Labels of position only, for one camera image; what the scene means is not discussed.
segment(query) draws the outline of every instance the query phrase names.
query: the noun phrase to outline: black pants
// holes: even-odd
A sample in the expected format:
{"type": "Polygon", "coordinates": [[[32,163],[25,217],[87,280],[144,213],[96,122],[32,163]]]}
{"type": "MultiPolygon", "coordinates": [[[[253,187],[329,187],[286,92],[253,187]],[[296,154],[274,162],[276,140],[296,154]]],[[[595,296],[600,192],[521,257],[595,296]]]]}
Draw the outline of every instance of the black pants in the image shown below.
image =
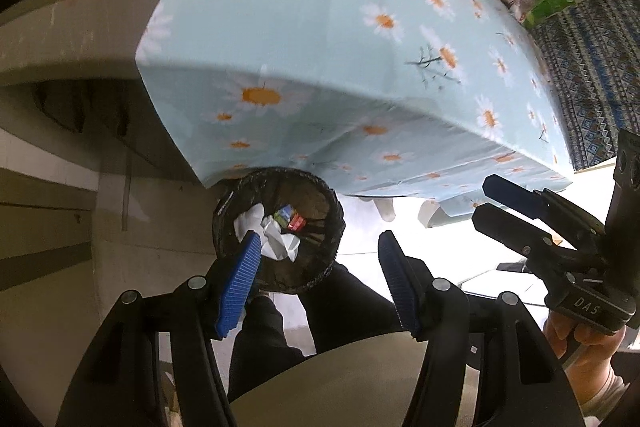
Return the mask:
{"type": "MultiPolygon", "coordinates": [[[[365,286],[341,264],[321,283],[299,295],[316,351],[402,331],[395,306],[365,286]]],[[[282,315],[271,299],[257,297],[246,308],[229,370],[229,401],[305,361],[287,346],[282,315]]]]}

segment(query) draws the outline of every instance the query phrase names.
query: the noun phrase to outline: tile floor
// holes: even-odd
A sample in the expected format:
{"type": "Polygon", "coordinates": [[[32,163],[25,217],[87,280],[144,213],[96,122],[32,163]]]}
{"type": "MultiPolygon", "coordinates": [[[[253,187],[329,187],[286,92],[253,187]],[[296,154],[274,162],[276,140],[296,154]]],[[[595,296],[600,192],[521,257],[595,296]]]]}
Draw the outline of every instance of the tile floor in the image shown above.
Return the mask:
{"type": "MultiPolygon", "coordinates": [[[[610,168],[579,174],[564,195],[604,219],[612,190],[611,175],[610,168]],[[595,184],[602,189],[593,190],[595,184]]],[[[210,226],[221,196],[217,188],[205,190],[181,182],[134,176],[129,203],[123,205],[125,188],[122,175],[100,177],[93,250],[102,317],[124,290],[136,288],[144,296],[170,292],[189,277],[206,272],[214,259],[210,226]]],[[[492,270],[498,263],[519,259],[513,251],[476,232],[470,221],[425,229],[417,220],[424,200],[396,198],[397,217],[392,223],[382,221],[372,201],[341,196],[340,202],[347,226],[338,261],[387,298],[390,295],[376,254],[378,235],[384,230],[394,232],[406,254],[424,260],[434,275],[456,284],[492,270]]],[[[276,295],[274,302],[285,318],[290,345],[312,354],[314,346],[299,299],[276,295]]],[[[225,383],[236,333],[234,330],[223,342],[214,343],[225,383]]],[[[167,336],[161,339],[161,358],[171,360],[167,336]]]]}

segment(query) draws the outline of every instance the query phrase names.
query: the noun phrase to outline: orange flower center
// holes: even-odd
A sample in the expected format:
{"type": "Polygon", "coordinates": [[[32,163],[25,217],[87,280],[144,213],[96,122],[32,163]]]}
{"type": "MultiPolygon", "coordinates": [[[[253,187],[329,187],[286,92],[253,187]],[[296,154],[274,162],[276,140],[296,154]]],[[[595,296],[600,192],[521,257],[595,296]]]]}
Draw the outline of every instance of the orange flower center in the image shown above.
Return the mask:
{"type": "Polygon", "coordinates": [[[484,113],[482,113],[482,118],[484,118],[484,123],[491,128],[495,127],[495,125],[498,123],[498,121],[495,120],[495,116],[492,111],[489,111],[488,109],[484,111],[484,113]]]}
{"type": "Polygon", "coordinates": [[[242,90],[242,101],[255,105],[276,105],[281,99],[279,92],[268,87],[247,87],[242,90]]]}
{"type": "Polygon", "coordinates": [[[242,140],[231,142],[230,145],[232,149],[248,149],[249,147],[251,147],[251,144],[243,142],[242,140]]]}
{"type": "Polygon", "coordinates": [[[370,136],[380,136],[388,133],[388,129],[382,125],[365,125],[363,131],[370,136]]]}
{"type": "Polygon", "coordinates": [[[444,8],[444,1],[443,0],[430,0],[434,5],[436,5],[438,8],[444,8]]]}
{"type": "Polygon", "coordinates": [[[378,26],[382,26],[385,30],[390,30],[396,25],[389,15],[384,14],[378,15],[376,17],[376,22],[378,23],[378,26]]]}
{"type": "Polygon", "coordinates": [[[494,161],[496,163],[507,163],[507,162],[510,162],[511,160],[513,160],[513,154],[511,154],[511,153],[504,154],[502,156],[496,156],[494,158],[494,161]]]}
{"type": "Polygon", "coordinates": [[[450,49],[440,48],[440,56],[442,57],[442,60],[444,60],[447,63],[447,66],[451,70],[454,70],[458,65],[458,61],[456,60],[456,55],[454,55],[450,49]]]}

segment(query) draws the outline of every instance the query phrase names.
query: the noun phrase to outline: human hand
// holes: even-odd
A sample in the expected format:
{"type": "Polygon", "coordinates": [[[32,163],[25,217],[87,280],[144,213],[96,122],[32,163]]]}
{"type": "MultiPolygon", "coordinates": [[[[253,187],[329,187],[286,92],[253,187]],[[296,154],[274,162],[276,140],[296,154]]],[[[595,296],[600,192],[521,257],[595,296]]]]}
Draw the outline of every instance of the human hand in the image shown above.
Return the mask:
{"type": "Polygon", "coordinates": [[[550,312],[544,333],[556,357],[560,358],[566,352],[567,338],[574,328],[575,340],[588,347],[567,368],[566,375],[578,402],[582,404],[593,398],[607,382],[611,357],[624,339],[625,328],[609,337],[585,324],[578,324],[575,319],[550,312]]]}

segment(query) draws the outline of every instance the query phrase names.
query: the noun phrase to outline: table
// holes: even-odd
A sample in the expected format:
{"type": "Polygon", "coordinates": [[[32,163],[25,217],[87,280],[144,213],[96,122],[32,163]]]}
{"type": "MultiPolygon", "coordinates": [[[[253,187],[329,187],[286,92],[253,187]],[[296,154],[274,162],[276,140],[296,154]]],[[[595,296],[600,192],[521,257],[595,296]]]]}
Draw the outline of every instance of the table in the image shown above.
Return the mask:
{"type": "Polygon", "coordinates": [[[457,216],[494,172],[553,190],[573,174],[544,65],[499,0],[161,0],[136,63],[207,187],[294,166],[457,216]]]}

